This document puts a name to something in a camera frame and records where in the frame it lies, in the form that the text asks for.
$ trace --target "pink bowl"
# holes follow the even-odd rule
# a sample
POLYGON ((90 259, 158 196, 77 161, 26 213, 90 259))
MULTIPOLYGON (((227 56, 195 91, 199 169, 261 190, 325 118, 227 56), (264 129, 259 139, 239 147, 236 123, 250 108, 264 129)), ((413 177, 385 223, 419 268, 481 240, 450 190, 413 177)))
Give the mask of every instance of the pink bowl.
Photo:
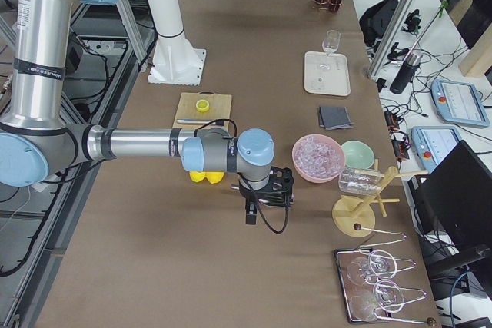
POLYGON ((292 148, 292 161, 301 177, 316 184, 335 179, 345 167, 341 146, 323 134, 301 137, 292 148))

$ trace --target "black bottle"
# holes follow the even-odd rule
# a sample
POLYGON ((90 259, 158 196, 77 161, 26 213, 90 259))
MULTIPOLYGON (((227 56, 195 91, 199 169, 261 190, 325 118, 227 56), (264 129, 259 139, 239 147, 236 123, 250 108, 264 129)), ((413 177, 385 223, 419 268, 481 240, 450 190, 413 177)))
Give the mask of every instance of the black bottle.
POLYGON ((412 54, 408 55, 401 65, 397 77, 394 78, 393 83, 390 86, 390 91, 393 94, 401 94, 407 87, 408 82, 412 81, 415 76, 415 71, 421 63, 421 59, 422 54, 416 51, 412 51, 412 54))

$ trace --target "wooden cutting board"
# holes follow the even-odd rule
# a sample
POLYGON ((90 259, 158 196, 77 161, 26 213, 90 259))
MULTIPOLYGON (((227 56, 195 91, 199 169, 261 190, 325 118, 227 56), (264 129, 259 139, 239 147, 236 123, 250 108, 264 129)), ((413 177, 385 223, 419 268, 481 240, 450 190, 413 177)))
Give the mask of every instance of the wooden cutting board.
MULTIPOLYGON (((219 118, 230 118, 231 105, 232 95, 182 92, 172 127, 195 129, 201 126, 201 124, 179 124, 176 123, 178 119, 200 119, 211 121, 219 118), (201 99, 207 100, 210 104, 210 109, 203 113, 197 111, 195 107, 197 101, 201 99)), ((224 128, 226 130, 228 129, 228 125, 228 122, 225 122, 224 128)))

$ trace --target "light green bowl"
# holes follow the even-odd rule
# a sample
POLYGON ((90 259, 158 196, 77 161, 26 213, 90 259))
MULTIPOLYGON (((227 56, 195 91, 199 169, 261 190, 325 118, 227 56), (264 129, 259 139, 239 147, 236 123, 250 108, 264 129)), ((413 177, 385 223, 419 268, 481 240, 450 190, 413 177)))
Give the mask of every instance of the light green bowl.
POLYGON ((341 145, 347 167, 368 169, 374 164, 374 152, 364 142, 347 141, 341 145))

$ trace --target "brown paper surface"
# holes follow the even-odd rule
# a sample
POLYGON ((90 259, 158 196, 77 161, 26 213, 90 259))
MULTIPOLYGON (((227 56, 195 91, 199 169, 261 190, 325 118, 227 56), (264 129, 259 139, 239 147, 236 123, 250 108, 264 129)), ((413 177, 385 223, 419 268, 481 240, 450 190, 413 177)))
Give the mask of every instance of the brown paper surface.
MULTIPOLYGON (((372 147, 380 168, 395 165, 376 84, 351 0, 337 14, 311 0, 180 0, 187 38, 207 49, 198 87, 149 84, 141 74, 121 128, 169 128, 183 91, 231 94, 239 131, 268 131, 273 165, 293 168, 291 149, 306 134, 372 147), (328 29, 342 32, 338 52, 348 59, 351 94, 329 97, 303 88, 306 51, 320 51, 328 29), (322 104, 345 106, 354 127, 327 132, 317 122, 322 104)), ((295 202, 288 228, 275 235, 258 218, 244 224, 244 199, 229 188, 192 183, 171 158, 121 158, 104 163, 61 264, 37 327, 261 327, 348 326, 333 251, 363 240, 343 235, 331 219, 341 195, 336 181, 312 184, 294 173, 295 202)), ((397 181, 384 197, 404 199, 397 181)), ((376 210, 377 227, 407 232, 385 250, 417 260, 398 277, 430 291, 404 200, 376 210)), ((281 210, 266 209, 280 227, 281 210)), ((385 240, 377 235, 373 239, 385 240)), ((435 316, 432 297, 399 317, 435 316)), ((389 323, 386 326, 406 326, 389 323)))

